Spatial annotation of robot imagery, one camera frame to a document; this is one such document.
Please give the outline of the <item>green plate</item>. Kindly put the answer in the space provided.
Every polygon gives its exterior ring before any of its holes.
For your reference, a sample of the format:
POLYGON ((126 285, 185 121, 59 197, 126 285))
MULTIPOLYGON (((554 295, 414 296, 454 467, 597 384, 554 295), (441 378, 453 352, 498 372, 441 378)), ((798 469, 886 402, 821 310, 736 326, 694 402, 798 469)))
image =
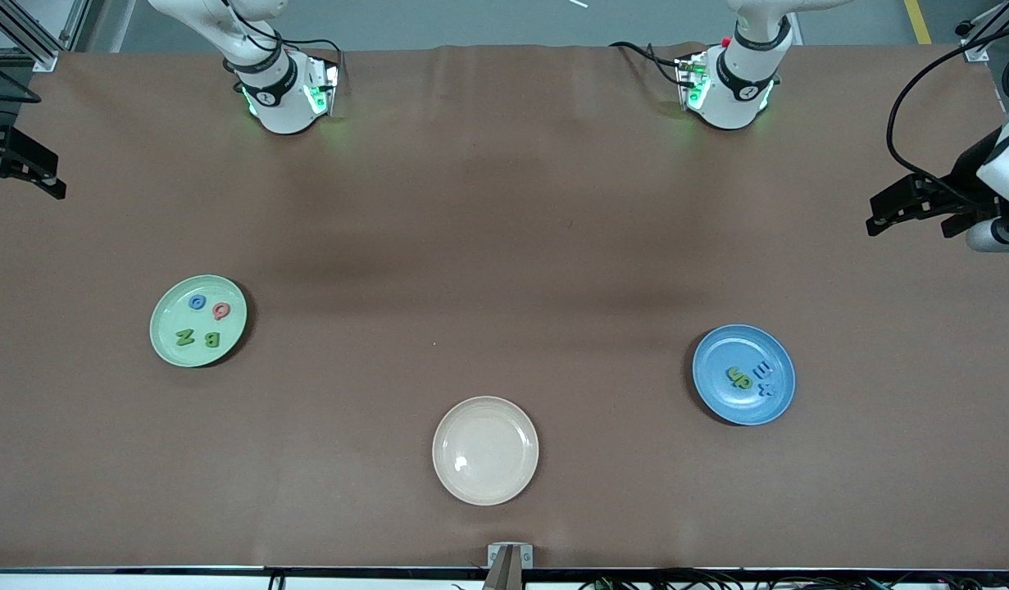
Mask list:
POLYGON ((153 351, 170 365, 203 367, 215 365, 226 358, 243 339, 248 325, 248 302, 243 290, 232 280, 215 274, 189 277, 177 283, 160 297, 149 318, 149 342, 153 351), (194 293, 206 298, 203 310, 189 309, 187 300, 194 293), (217 302, 227 302, 230 314, 215 321, 211 308, 217 302), (193 329, 194 343, 177 347, 175 333, 193 329), (220 346, 205 347, 204 335, 220 333, 220 346))

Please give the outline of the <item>brown table cover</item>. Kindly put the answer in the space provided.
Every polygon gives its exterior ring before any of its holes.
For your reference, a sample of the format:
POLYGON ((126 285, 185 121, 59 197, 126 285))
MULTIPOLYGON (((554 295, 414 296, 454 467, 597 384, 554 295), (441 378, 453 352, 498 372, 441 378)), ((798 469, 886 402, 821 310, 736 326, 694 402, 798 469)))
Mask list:
POLYGON ((865 229, 942 53, 798 46, 720 132, 615 48, 354 52, 295 137, 219 57, 62 57, 18 126, 68 195, 0 183, 0 566, 1009 568, 1009 255, 865 229), (170 365, 202 274, 247 332, 170 365), (731 324, 793 360, 774 421, 695 391, 731 324), (430 459, 478 396, 540 440, 498 506, 430 459))

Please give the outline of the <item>grey metal bracket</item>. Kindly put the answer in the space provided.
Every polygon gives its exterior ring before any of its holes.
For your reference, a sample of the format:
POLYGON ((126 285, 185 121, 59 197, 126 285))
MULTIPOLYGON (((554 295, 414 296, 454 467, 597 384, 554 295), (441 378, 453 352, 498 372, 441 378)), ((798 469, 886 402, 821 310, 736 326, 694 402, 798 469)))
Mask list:
POLYGON ((482 590, 525 590, 524 572, 534 568, 534 546, 495 542, 488 546, 488 574, 482 590))

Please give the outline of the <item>blue plate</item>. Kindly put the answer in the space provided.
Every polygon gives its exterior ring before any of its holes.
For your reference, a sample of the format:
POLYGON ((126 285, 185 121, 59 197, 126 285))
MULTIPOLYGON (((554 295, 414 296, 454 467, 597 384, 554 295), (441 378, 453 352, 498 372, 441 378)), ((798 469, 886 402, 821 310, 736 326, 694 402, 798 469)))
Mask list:
POLYGON ((693 352, 691 375, 695 391, 711 412, 740 426, 758 426, 785 414, 795 399, 795 365, 782 343, 770 333, 748 324, 727 324, 712 329, 693 352), (775 372, 759 380, 752 370, 762 360, 775 372), (737 366, 754 380, 750 391, 730 383, 726 370, 737 366), (773 397, 759 395, 758 384, 774 384, 773 397))

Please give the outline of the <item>beige plate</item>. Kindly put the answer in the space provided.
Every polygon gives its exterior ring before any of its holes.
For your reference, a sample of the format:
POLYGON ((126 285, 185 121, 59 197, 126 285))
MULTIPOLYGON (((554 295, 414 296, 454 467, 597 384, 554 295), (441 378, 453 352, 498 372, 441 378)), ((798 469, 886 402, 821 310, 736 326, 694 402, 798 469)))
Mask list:
POLYGON ((430 459, 439 482, 455 499, 498 506, 533 481, 540 440, 529 415, 504 398, 478 396, 457 403, 439 421, 430 459))

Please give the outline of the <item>aluminium frame profile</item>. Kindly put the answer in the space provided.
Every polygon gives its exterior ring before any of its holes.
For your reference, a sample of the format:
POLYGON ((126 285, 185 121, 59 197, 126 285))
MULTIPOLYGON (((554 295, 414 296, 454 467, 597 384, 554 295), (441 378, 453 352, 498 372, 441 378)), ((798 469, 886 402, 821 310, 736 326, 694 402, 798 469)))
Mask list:
POLYGON ((0 0, 0 58, 51 72, 75 48, 93 0, 0 0))
POLYGON ((1009 0, 1000 0, 990 10, 958 23, 954 33, 960 38, 966 62, 988 62, 991 42, 980 41, 980 38, 995 36, 1006 29, 1009 29, 1009 0))

